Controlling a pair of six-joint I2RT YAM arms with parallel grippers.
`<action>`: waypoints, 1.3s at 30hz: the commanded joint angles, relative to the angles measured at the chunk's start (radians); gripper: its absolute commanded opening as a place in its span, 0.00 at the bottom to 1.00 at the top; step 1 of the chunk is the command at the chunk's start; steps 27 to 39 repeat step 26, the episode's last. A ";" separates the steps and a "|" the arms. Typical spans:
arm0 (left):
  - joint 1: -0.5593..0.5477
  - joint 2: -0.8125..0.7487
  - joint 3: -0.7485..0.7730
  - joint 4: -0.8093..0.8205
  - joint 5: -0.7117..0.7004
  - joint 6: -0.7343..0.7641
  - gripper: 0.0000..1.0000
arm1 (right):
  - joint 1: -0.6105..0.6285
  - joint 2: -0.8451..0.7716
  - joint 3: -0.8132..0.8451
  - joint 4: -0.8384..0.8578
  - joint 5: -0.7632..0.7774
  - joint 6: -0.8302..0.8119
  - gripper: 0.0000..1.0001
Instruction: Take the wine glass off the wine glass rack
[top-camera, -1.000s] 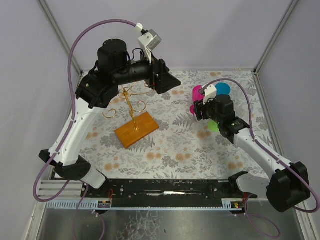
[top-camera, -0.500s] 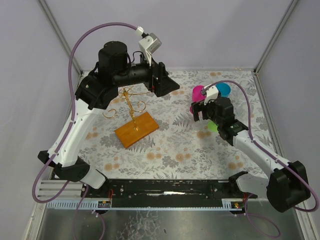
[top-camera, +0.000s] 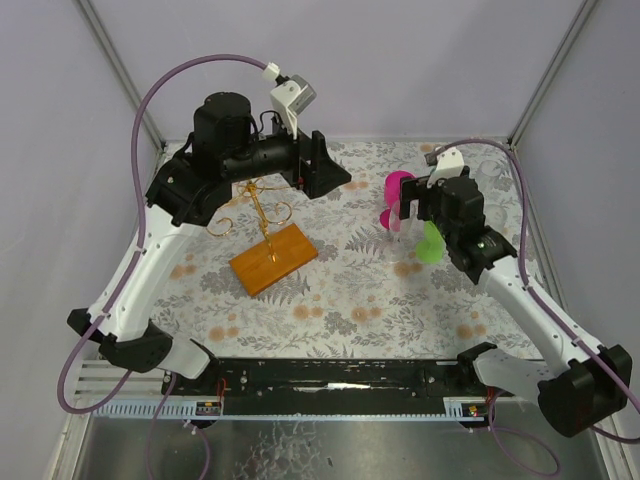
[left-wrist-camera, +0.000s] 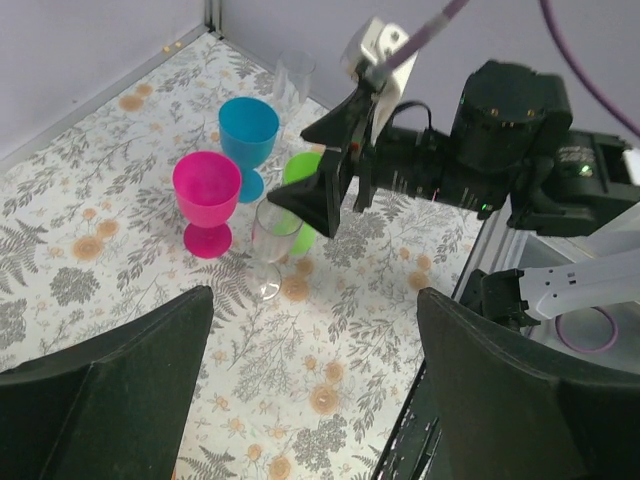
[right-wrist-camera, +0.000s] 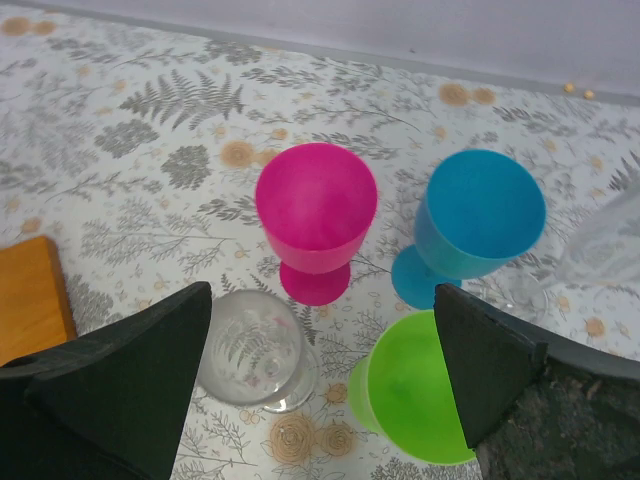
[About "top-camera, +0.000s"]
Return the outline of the clear wine glass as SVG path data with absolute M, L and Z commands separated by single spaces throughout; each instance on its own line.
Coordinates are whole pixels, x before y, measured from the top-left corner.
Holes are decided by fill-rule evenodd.
M 476 182 L 481 192 L 488 194 L 502 174 L 502 166 L 494 160 L 484 160 L 476 170 Z
M 488 204 L 485 207 L 485 216 L 487 223 L 496 231 L 502 232 L 508 220 L 507 210 L 496 204 Z
M 390 208 L 389 216 L 389 250 L 388 260 L 396 263 L 403 260 L 411 251 L 411 222 L 410 218 L 400 218 L 401 205 L 396 201 Z

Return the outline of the clear wine glass front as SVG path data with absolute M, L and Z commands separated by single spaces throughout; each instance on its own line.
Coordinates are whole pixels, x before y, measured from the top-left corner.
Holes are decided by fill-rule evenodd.
M 396 201 L 390 208 L 389 216 L 389 250 L 388 260 L 396 263 L 403 260 L 411 251 L 411 222 L 410 218 L 400 218 L 401 205 Z

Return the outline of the pink wine glass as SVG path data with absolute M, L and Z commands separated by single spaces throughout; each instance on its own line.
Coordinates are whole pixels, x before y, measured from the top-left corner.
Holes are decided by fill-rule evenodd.
M 399 218 L 401 180 L 403 178 L 413 178 L 414 175 L 408 171 L 397 170 L 391 172 L 385 179 L 384 202 L 386 209 L 379 216 L 381 226 L 392 232 L 401 230 L 402 221 Z

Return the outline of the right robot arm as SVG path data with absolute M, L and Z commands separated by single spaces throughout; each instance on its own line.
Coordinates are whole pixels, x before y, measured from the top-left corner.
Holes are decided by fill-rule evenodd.
M 545 366 L 495 346 L 474 351 L 479 381 L 537 405 L 561 435 L 573 437 L 624 409 L 630 396 L 632 358 L 604 346 L 581 328 L 537 283 L 525 280 L 515 248 L 491 228 L 484 197 L 468 174 L 431 180 L 405 177 L 399 216 L 418 204 L 418 218 L 442 236 L 454 266 L 496 300 L 529 337 Z

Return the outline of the green wine glass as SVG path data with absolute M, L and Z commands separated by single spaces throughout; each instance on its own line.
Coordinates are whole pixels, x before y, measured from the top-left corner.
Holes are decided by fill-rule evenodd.
M 437 226 L 427 221 L 424 223 L 424 237 L 416 247 L 416 257 L 425 264 L 437 264 L 441 261 L 446 249 L 445 241 Z

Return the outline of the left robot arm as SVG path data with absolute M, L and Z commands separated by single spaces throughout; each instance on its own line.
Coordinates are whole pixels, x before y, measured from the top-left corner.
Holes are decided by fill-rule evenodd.
M 187 143 L 145 195 L 143 239 L 126 253 L 139 257 L 133 274 L 121 290 L 110 281 L 101 299 L 67 319 L 77 334 L 98 343 L 112 365 L 137 373 L 160 368 L 188 379 L 206 370 L 211 354 L 193 340 L 172 338 L 151 322 L 150 312 L 186 247 L 231 199 L 234 183 L 279 174 L 315 199 L 350 182 L 328 155 L 324 136 L 297 127 L 298 115 L 315 97 L 293 81 L 274 88 L 270 98 L 278 115 L 264 138 L 256 136 L 250 101 L 240 94 L 214 93 L 195 111 Z

